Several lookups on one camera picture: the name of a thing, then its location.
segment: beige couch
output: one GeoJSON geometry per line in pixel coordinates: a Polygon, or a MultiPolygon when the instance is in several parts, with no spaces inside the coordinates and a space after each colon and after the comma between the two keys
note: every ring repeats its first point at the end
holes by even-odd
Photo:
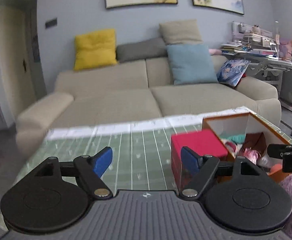
{"type": "MultiPolygon", "coordinates": [[[[227,60],[212,56],[217,72],[227,60]]],[[[60,73],[55,92],[17,119],[17,145],[32,154],[47,130],[200,114],[246,106],[275,125],[281,105],[275,87],[246,77],[236,89],[221,84],[174,86],[165,57],[89,71],[60,73]]]]}

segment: sofa backrest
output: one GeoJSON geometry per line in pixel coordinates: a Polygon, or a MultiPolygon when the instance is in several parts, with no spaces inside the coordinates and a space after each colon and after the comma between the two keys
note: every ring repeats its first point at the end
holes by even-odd
{"type": "MultiPolygon", "coordinates": [[[[212,60],[217,73],[227,58],[212,56],[212,60]]],[[[147,89],[173,84],[168,58],[160,57],[80,72],[62,72],[58,75],[55,91],[85,98],[101,96],[112,90],[147,89]]]]}

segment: blue and white pillow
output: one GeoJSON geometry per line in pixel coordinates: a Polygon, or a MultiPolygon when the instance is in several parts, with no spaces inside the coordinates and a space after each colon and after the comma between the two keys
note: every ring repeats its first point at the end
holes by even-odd
{"type": "Polygon", "coordinates": [[[236,87],[250,63],[245,59],[228,60],[217,74],[217,80],[221,84],[236,87]]]}

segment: pillow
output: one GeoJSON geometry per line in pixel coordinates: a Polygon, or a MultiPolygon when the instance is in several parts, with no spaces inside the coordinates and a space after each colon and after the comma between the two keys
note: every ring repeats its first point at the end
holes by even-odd
{"type": "Polygon", "coordinates": [[[74,70],[117,64],[114,29],[78,35],[75,37],[75,46],[76,62],[74,70]]]}
{"type": "Polygon", "coordinates": [[[154,57],[167,57],[166,44],[162,38],[117,46],[117,60],[120,63],[154,57]]]}
{"type": "Polygon", "coordinates": [[[203,44],[168,45],[174,85],[218,83],[208,47],[203,44]]]}
{"type": "Polygon", "coordinates": [[[251,62],[245,59],[228,60],[217,74],[220,83],[236,87],[251,62]]]}
{"type": "Polygon", "coordinates": [[[159,24],[166,44],[202,44],[197,20],[184,20],[159,24]]]}

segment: door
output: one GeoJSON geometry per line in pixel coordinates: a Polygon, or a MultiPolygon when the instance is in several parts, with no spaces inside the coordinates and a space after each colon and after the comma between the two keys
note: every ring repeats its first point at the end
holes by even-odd
{"type": "Polygon", "coordinates": [[[15,118],[36,101],[25,38],[25,13],[0,6],[0,68],[5,94],[15,118]]]}

